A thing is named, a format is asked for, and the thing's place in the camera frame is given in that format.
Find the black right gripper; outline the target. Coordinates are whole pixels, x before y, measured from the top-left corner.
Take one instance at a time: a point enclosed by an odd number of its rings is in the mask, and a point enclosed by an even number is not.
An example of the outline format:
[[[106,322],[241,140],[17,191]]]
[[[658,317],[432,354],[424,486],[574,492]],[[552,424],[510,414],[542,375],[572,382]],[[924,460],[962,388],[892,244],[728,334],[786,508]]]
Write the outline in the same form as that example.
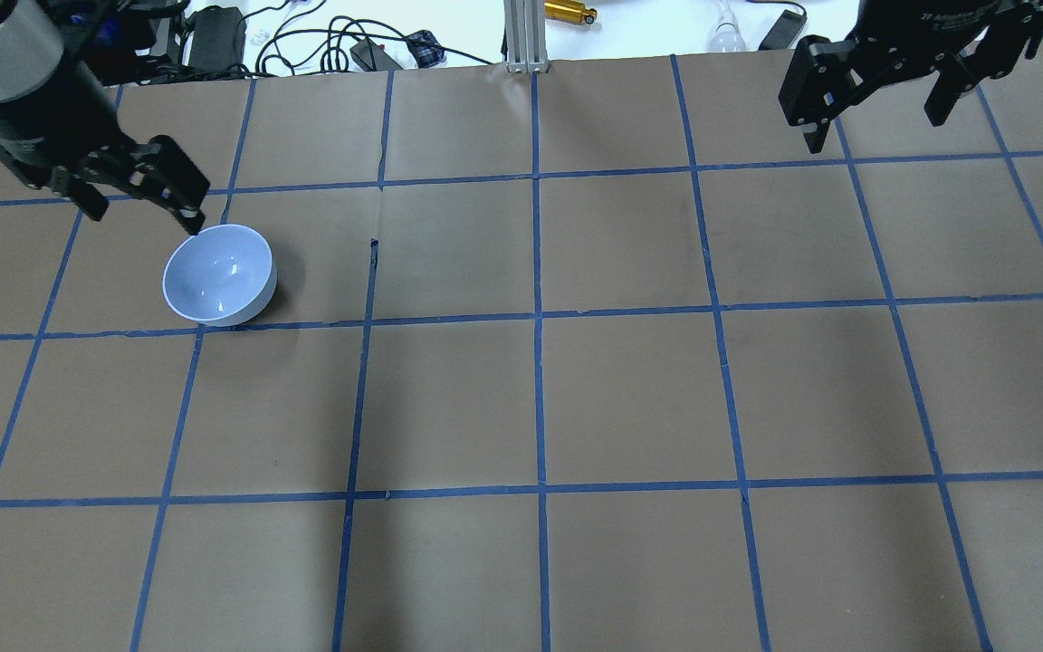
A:
[[[1043,40],[1043,1],[862,1],[843,41],[809,34],[796,43],[778,101],[811,154],[846,108],[893,83],[906,58],[940,73],[924,101],[933,127],[947,123],[960,98],[986,79],[1006,77],[1030,61]]]

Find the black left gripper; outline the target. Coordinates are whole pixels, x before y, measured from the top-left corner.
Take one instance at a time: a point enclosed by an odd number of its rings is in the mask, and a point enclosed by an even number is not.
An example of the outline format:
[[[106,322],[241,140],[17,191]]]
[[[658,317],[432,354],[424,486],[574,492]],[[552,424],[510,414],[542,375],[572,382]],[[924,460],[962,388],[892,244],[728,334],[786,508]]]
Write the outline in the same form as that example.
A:
[[[169,136],[138,144],[117,114],[0,114],[0,162],[28,187],[69,198],[92,222],[105,186],[169,212],[189,236],[207,222],[207,174]]]

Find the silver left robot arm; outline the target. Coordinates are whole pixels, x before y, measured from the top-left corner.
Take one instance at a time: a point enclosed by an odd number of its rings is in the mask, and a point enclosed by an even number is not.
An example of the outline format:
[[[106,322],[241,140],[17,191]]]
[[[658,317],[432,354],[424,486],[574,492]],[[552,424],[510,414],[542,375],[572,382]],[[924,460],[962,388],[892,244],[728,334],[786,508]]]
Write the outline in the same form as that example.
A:
[[[166,135],[138,143],[119,124],[86,53],[129,1],[0,1],[0,162],[22,185],[69,199],[91,220],[100,186],[169,212],[190,235],[204,223],[207,175]]]

